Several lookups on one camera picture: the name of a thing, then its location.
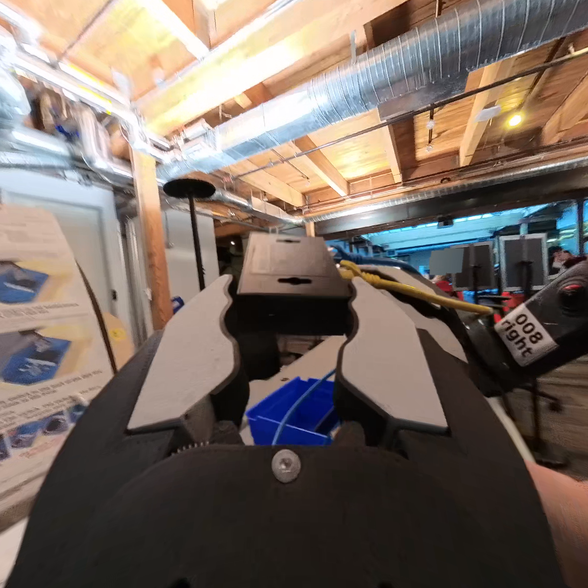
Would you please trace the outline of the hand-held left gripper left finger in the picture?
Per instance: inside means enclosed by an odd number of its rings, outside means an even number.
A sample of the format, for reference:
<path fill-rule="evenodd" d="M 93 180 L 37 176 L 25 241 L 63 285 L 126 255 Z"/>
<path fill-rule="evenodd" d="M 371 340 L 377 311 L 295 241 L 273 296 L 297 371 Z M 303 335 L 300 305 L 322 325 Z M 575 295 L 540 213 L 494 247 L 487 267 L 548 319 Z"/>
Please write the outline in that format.
<path fill-rule="evenodd" d="M 135 394 L 130 437 L 168 434 L 178 445 L 244 445 L 240 429 L 249 382 L 236 337 L 226 325 L 233 276 L 193 298 L 127 364 Z"/>

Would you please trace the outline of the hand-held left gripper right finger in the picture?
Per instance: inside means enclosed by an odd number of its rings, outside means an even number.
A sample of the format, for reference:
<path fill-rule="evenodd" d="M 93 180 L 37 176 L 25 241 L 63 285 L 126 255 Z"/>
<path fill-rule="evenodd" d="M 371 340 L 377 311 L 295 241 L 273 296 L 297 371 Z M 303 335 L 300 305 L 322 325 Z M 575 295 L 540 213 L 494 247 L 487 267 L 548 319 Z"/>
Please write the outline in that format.
<path fill-rule="evenodd" d="M 359 277 L 350 285 L 352 328 L 336 368 L 341 416 L 361 424 L 368 446 L 386 445 L 402 430 L 447 436 L 415 310 Z"/>

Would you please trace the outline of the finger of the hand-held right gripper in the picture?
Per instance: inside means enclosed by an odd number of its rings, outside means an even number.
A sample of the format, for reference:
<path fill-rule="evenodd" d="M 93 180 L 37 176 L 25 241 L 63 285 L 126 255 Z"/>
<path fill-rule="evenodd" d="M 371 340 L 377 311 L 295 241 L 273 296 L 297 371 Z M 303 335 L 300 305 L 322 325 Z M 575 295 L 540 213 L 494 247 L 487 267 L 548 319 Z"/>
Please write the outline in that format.
<path fill-rule="evenodd" d="M 437 318 L 428 318 L 412 305 L 402 302 L 392 295 L 390 297 L 398 303 L 400 308 L 412 320 L 416 329 L 426 331 L 445 352 L 468 364 L 468 359 L 461 343 L 445 322 Z"/>
<path fill-rule="evenodd" d="M 453 302 L 453 297 L 440 290 L 433 283 L 404 269 L 374 268 L 374 274 L 378 275 L 383 281 L 406 286 L 402 290 L 392 288 L 391 286 L 380 288 L 397 297 L 418 300 L 419 302 L 441 302 L 442 300 Z"/>

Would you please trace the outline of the blue plastic bin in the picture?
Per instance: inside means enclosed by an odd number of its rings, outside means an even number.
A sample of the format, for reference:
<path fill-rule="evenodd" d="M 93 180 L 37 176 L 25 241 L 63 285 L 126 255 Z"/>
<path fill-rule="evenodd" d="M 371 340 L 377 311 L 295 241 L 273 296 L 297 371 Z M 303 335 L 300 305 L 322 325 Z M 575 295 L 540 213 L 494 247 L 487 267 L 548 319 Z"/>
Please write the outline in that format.
<path fill-rule="evenodd" d="M 246 412 L 255 445 L 327 446 L 340 419 L 334 382 L 294 378 Z"/>

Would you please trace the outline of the black network switch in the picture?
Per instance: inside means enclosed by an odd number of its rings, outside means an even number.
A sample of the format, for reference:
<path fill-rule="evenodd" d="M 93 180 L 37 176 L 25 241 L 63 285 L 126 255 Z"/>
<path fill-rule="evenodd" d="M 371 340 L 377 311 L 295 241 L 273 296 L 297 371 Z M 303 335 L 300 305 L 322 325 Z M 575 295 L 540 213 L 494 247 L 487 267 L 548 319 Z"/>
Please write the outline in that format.
<path fill-rule="evenodd" d="M 229 317 L 245 332 L 346 335 L 351 298 L 324 240 L 254 233 Z"/>

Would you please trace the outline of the person's right forearm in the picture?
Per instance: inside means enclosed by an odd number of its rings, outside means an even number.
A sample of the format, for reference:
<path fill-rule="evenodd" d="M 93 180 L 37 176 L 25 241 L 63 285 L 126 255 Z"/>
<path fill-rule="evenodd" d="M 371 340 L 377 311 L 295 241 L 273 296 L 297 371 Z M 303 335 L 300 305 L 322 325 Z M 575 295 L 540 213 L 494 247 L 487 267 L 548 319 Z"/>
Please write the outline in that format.
<path fill-rule="evenodd" d="M 526 461 L 568 587 L 587 587 L 587 481 Z"/>

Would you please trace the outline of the grey board stand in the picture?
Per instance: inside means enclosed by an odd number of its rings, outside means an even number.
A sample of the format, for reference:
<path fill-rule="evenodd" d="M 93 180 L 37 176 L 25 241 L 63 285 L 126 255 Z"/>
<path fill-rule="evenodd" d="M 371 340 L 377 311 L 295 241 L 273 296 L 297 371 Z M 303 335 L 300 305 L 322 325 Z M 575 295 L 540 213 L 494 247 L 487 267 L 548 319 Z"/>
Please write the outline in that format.
<path fill-rule="evenodd" d="M 548 283 L 547 234 L 501 236 L 498 241 L 502 289 L 534 293 Z"/>
<path fill-rule="evenodd" d="M 471 243 L 460 249 L 463 250 L 462 271 L 453 276 L 454 288 L 458 291 L 496 289 L 494 241 Z"/>

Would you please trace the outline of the wooden display board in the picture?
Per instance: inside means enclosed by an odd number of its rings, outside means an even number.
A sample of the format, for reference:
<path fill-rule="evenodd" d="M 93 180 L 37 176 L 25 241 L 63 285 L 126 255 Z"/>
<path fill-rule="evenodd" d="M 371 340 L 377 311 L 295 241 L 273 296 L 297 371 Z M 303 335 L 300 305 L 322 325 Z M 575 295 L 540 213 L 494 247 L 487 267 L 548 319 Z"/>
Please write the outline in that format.
<path fill-rule="evenodd" d="M 77 269 L 80 273 L 86 291 L 88 293 L 91 305 L 93 308 L 94 315 L 98 321 L 102 340 L 107 350 L 107 355 L 113 373 L 119 372 L 123 366 L 133 357 L 135 354 L 135 346 L 132 342 L 131 335 L 128 327 L 118 317 L 114 316 L 110 312 L 105 312 L 100 308 L 98 300 L 92 290 L 92 287 L 87 280 L 84 271 L 81 266 L 77 264 Z M 113 327 L 123 327 L 126 330 L 126 339 L 121 342 L 113 341 L 109 336 L 109 330 Z"/>

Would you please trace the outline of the wooden pillar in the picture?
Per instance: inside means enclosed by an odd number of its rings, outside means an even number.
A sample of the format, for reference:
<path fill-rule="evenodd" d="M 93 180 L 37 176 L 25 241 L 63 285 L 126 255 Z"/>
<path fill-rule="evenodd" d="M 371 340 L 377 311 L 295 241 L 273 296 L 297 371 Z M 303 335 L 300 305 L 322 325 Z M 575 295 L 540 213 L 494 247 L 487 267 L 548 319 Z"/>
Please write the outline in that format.
<path fill-rule="evenodd" d="M 131 148 L 130 162 L 146 259 L 146 278 L 151 289 L 152 325 L 155 330 L 162 330 L 171 320 L 173 310 L 156 160 Z"/>

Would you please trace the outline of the instruction poster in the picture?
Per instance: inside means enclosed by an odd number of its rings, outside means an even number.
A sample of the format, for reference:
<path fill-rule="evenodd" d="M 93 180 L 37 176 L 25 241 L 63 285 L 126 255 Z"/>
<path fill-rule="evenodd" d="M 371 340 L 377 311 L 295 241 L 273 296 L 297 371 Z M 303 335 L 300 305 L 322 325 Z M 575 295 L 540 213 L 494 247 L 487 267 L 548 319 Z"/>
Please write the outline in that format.
<path fill-rule="evenodd" d="M 1 205 L 1 498 L 43 476 L 114 374 L 55 217 Z"/>

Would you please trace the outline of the white door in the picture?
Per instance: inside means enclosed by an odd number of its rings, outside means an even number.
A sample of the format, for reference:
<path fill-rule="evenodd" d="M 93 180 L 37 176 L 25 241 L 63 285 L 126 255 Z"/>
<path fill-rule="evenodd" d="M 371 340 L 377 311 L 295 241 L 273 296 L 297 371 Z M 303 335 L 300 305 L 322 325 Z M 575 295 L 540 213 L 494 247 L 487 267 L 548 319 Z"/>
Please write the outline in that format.
<path fill-rule="evenodd" d="M 128 322 L 128 288 L 113 192 L 74 178 L 1 170 L 2 200 L 52 212 L 103 311 Z"/>

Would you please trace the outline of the black floor lamp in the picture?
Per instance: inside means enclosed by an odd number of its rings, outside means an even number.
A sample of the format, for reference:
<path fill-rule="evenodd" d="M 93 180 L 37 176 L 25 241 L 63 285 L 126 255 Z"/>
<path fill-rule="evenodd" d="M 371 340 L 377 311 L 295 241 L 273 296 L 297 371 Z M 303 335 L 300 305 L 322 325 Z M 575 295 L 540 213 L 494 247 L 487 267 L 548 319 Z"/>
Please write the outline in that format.
<path fill-rule="evenodd" d="M 198 278 L 199 291 L 205 289 L 205 271 L 202 259 L 201 240 L 199 236 L 196 202 L 210 201 L 216 188 L 208 181 L 201 179 L 175 179 L 164 185 L 166 196 L 177 200 L 186 200 L 189 207 L 189 218 L 194 246 L 196 273 Z"/>

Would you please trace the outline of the insulated silver pipes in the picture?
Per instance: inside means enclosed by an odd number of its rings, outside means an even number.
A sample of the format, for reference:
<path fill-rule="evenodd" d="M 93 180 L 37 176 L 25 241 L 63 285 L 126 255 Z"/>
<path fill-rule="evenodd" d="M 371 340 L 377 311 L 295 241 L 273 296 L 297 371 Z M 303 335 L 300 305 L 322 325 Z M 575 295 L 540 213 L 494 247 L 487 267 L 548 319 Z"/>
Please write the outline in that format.
<path fill-rule="evenodd" d="M 146 132 L 139 114 L 114 91 L 55 61 L 40 48 L 35 21 L 1 5 L 1 167 L 34 171 L 81 168 L 107 182 L 134 180 L 114 156 L 108 122 L 129 150 L 166 161 L 166 143 Z"/>

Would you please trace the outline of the narrow spiral ceiling duct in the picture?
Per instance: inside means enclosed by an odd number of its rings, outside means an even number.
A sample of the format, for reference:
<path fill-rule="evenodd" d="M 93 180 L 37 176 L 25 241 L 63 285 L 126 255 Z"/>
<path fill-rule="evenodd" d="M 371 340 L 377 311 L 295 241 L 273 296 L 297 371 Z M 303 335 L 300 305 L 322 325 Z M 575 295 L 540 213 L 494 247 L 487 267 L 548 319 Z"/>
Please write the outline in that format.
<path fill-rule="evenodd" d="M 258 198 L 241 198 L 218 189 L 213 202 L 273 224 L 315 223 L 335 233 L 425 217 L 454 215 L 461 210 L 498 209 L 510 203 L 550 202 L 587 189 L 587 153 L 544 152 L 519 160 L 494 160 L 493 166 L 452 170 L 408 186 L 386 185 L 351 199 L 307 212 L 289 213 Z"/>

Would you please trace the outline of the large silver ceiling duct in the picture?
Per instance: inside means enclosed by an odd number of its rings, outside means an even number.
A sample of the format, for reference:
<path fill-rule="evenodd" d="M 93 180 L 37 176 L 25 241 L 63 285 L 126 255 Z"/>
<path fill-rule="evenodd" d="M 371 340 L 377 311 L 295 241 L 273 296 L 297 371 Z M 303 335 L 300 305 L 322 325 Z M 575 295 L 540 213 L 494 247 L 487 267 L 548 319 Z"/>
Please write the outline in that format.
<path fill-rule="evenodd" d="M 469 73 L 587 28 L 587 1 L 467 1 L 254 107 L 158 166 L 163 181 L 210 173 L 392 100 L 465 86 Z"/>

